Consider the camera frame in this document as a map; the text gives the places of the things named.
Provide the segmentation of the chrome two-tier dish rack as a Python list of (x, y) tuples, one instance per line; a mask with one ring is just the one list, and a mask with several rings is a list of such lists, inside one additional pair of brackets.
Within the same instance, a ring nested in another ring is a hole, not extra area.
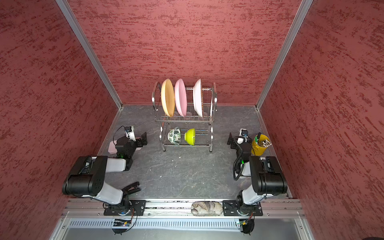
[(217, 84), (212, 83), (209, 88), (202, 87), (202, 116), (195, 111), (193, 102), (193, 87), (186, 87), (187, 94), (187, 114), (181, 116), (177, 110), (174, 116), (168, 116), (162, 106), (161, 101), (162, 83), (156, 82), (152, 91), (152, 104), (155, 111), (155, 122), (160, 125), (159, 141), (162, 151), (166, 147), (176, 147), (168, 139), (168, 133), (174, 128), (180, 128), (181, 142), (178, 147), (191, 147), (185, 140), (185, 133), (190, 129), (195, 129), (195, 147), (208, 148), (213, 151), (214, 146), (214, 123), (217, 111), (218, 91)]

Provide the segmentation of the yellow bear plate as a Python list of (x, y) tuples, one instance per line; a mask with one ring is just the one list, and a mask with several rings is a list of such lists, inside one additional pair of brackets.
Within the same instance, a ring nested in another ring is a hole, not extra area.
[(162, 83), (161, 100), (165, 114), (168, 117), (173, 117), (175, 111), (175, 93), (173, 84), (170, 79), (166, 79)]

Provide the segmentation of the patterned orange-rim plate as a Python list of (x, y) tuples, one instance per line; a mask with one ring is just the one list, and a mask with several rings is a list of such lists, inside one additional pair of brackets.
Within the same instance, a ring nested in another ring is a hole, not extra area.
[(193, 87), (193, 101), (194, 109), (199, 117), (203, 117), (203, 94), (202, 94), (202, 81), (197, 80)]

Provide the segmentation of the pink plate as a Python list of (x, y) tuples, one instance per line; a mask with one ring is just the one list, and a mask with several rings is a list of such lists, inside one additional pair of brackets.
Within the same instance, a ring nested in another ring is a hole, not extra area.
[(182, 79), (177, 80), (175, 84), (175, 103), (179, 115), (185, 117), (187, 115), (188, 101), (185, 84)]

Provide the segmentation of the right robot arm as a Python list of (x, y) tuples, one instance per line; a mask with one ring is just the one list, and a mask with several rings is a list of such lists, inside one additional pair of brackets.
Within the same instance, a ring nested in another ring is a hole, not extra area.
[(232, 173), (235, 181), (251, 178), (251, 185), (237, 196), (238, 207), (251, 207), (272, 196), (285, 194), (288, 184), (276, 157), (266, 156), (272, 145), (270, 139), (258, 133), (250, 138), (248, 131), (241, 129), (238, 136), (229, 135), (227, 145), (236, 150)]

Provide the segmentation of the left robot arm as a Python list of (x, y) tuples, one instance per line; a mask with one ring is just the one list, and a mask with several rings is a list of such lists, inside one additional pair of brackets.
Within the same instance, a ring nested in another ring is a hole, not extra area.
[(136, 149), (148, 144), (147, 133), (135, 140), (121, 137), (113, 144), (117, 150), (115, 158), (83, 156), (77, 159), (63, 184), (64, 195), (92, 198), (111, 206), (127, 205), (128, 196), (141, 190), (140, 183), (134, 182), (123, 189), (117, 189), (105, 182), (105, 175), (129, 171)]

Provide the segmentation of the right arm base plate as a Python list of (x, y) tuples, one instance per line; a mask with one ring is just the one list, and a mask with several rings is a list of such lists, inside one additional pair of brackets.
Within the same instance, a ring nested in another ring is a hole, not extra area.
[(245, 205), (238, 204), (233, 200), (224, 200), (222, 202), (223, 205), (223, 214), (226, 217), (250, 217), (251, 215), (254, 217), (263, 216), (263, 210), (260, 203), (256, 205)]

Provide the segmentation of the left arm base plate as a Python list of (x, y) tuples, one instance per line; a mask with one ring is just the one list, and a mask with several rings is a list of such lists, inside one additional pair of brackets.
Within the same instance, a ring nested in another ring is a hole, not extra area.
[(127, 200), (118, 205), (105, 204), (104, 216), (143, 216), (146, 203), (146, 200)]

